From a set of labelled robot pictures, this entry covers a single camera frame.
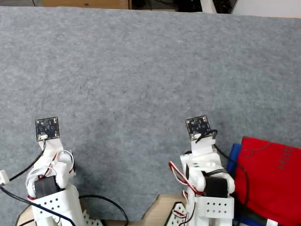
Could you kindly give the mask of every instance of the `white plastic part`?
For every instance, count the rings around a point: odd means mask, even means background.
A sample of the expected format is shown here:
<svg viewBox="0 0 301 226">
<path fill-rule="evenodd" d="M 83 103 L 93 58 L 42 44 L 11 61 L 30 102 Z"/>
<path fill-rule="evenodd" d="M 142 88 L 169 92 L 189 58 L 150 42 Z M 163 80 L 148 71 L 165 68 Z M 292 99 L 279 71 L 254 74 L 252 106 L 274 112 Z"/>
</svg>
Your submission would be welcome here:
<svg viewBox="0 0 301 226">
<path fill-rule="evenodd" d="M 206 187 L 206 180 L 202 171 L 210 172 L 223 169 L 220 156 L 213 147 L 214 144 L 215 139 L 213 137 L 205 137 L 197 144 L 192 141 L 191 153 L 180 156 L 184 174 L 187 174 L 186 169 L 189 168 L 188 180 L 198 191 L 204 191 Z M 228 173 L 218 173 L 212 175 L 212 177 L 226 179 L 228 194 L 234 192 L 234 180 Z M 192 214 L 195 208 L 193 217 L 187 224 L 188 226 L 209 226 L 209 224 L 213 226 L 232 226 L 234 199 L 231 196 L 228 196 L 228 198 L 198 196 L 189 187 L 187 194 L 188 203 L 185 208 L 188 216 Z"/>
<path fill-rule="evenodd" d="M 83 218 L 85 220 L 86 226 L 103 226 L 100 220 L 97 219 L 90 219 L 90 215 L 87 214 L 87 210 L 83 212 Z"/>
<path fill-rule="evenodd" d="M 234 199 L 216 197 L 196 197 L 198 216 L 207 218 L 234 218 Z"/>
<path fill-rule="evenodd" d="M 78 197 L 79 193 L 76 187 L 72 184 L 68 184 L 64 191 L 36 199 L 33 202 L 70 218 L 76 226 L 85 226 L 86 223 Z M 52 224 L 46 224 L 48 220 L 45 220 L 47 218 L 55 218 L 51 213 L 36 207 L 32 207 L 32 211 L 37 226 L 52 226 Z M 62 222 L 62 226 L 71 225 L 69 221 L 64 219 L 61 219 L 60 222 Z"/>
<path fill-rule="evenodd" d="M 5 170 L 0 170 L 0 185 L 7 185 L 9 183 L 8 175 L 6 174 Z"/>
<path fill-rule="evenodd" d="M 47 134 L 44 134 L 44 135 L 41 135 L 41 137 L 40 137 L 41 139 L 47 139 L 48 138 L 48 135 Z"/>
<path fill-rule="evenodd" d="M 187 217 L 180 218 L 180 217 L 178 217 L 178 215 L 174 214 L 174 212 L 173 212 L 174 210 L 182 213 L 183 215 L 187 214 L 187 211 L 186 211 L 183 203 L 177 203 L 174 206 L 174 208 L 171 210 L 170 217 L 167 219 L 166 224 L 165 224 L 166 226 L 178 226 L 180 223 L 187 220 Z"/>
<path fill-rule="evenodd" d="M 277 225 L 278 225 L 278 222 L 271 220 L 271 219 L 267 220 L 266 226 L 277 226 Z"/>
<path fill-rule="evenodd" d="M 39 141 L 41 149 L 44 148 L 44 142 Z M 55 176 L 56 182 L 60 188 L 66 188 L 69 180 L 75 176 L 72 169 L 74 164 L 74 158 L 71 151 L 66 151 L 63 149 L 62 142 L 60 138 L 46 140 L 46 148 L 43 155 L 34 164 L 35 169 L 40 169 L 44 167 L 51 166 L 53 170 L 45 169 L 45 172 L 40 172 L 36 175 L 31 175 L 31 171 L 27 176 L 26 189 L 30 197 L 36 198 L 34 182 L 38 180 L 38 175 L 44 175 L 47 172 L 46 177 Z"/>
<path fill-rule="evenodd" d="M 205 137 L 197 143 L 195 140 L 192 140 L 191 141 L 192 155 L 195 157 L 198 155 L 212 153 L 213 152 L 212 145 L 214 144 L 215 144 L 215 139 L 212 139 L 212 136 Z"/>
<path fill-rule="evenodd" d="M 56 183 L 60 188 L 66 188 L 69 181 L 69 171 L 67 164 L 64 162 L 52 162 L 52 167 L 57 172 Z"/>
</svg>

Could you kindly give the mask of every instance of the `red and white wire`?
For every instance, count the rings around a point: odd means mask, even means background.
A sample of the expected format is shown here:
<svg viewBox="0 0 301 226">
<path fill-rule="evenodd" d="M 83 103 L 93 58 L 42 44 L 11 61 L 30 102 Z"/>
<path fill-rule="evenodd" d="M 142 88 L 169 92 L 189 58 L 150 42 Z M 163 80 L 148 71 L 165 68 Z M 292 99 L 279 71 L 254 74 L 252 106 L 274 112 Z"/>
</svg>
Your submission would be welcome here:
<svg viewBox="0 0 301 226">
<path fill-rule="evenodd" d="M 187 195 L 188 195 L 188 193 L 187 193 L 185 190 L 183 190 L 183 191 L 182 191 L 182 196 L 183 196 L 184 199 L 186 200 L 186 204 L 188 204 L 188 197 L 187 197 Z"/>
<path fill-rule="evenodd" d="M 182 214 L 182 213 L 180 213 L 179 211 L 176 211 L 176 210 L 173 210 L 173 214 L 174 214 L 177 218 L 180 218 L 180 219 L 186 218 L 186 214 Z"/>
<path fill-rule="evenodd" d="M 192 191 L 195 194 L 204 194 L 204 192 L 200 192 L 198 190 L 195 189 L 195 187 L 188 181 L 188 179 L 179 171 L 179 169 L 175 166 L 175 164 L 170 161 L 168 163 L 170 170 L 172 171 L 172 173 L 174 174 L 175 178 L 177 179 L 177 181 L 179 181 L 179 183 L 181 183 L 182 185 L 187 185 L 188 187 L 190 187 L 192 189 Z"/>
</svg>

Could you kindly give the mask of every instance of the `wooden board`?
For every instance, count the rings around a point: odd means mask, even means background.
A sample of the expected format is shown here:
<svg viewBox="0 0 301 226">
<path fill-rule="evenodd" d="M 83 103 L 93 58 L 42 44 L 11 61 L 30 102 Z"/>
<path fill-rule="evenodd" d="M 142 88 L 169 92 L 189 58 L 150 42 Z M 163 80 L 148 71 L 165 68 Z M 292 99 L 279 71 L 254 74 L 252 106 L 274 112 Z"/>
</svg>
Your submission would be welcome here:
<svg viewBox="0 0 301 226">
<path fill-rule="evenodd" d="M 156 201 L 146 211 L 142 220 L 130 222 L 129 226 L 163 226 L 175 202 L 185 202 L 180 194 L 161 194 Z M 17 226 L 33 219 L 32 210 L 30 207 L 20 215 Z M 107 220 L 107 226 L 123 226 L 124 221 Z M 35 226 L 35 223 L 30 223 L 27 226 Z"/>
<path fill-rule="evenodd" d="M 71 6 L 71 7 L 82 7 L 82 8 L 129 9 L 131 8 L 131 1 L 129 0 L 43 0 L 43 6 L 46 7 Z"/>
</svg>

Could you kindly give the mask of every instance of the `white connector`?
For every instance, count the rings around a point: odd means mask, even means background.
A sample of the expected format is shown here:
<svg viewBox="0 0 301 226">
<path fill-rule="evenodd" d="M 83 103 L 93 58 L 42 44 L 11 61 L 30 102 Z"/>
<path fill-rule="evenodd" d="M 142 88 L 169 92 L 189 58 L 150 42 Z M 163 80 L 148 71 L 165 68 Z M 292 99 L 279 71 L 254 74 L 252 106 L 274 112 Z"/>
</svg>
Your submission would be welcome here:
<svg viewBox="0 0 301 226">
<path fill-rule="evenodd" d="M 9 183 L 8 175 L 6 174 L 5 170 L 0 170 L 0 185 L 7 185 Z"/>
</svg>

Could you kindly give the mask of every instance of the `wooden table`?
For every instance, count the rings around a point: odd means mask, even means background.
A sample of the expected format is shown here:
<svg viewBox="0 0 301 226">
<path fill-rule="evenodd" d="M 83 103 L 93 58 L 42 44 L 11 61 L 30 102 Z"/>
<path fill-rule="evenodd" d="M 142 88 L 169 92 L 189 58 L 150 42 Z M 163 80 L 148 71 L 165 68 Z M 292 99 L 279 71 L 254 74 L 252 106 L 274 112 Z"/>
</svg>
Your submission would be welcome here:
<svg viewBox="0 0 301 226">
<path fill-rule="evenodd" d="M 161 194 L 157 197 L 156 201 L 146 211 L 142 220 L 130 222 L 129 226 L 163 226 L 175 202 L 184 202 L 185 200 L 180 194 Z M 27 207 L 20 215 L 17 226 L 33 219 L 31 207 Z M 107 226 L 123 226 L 124 221 L 107 220 Z"/>
</svg>

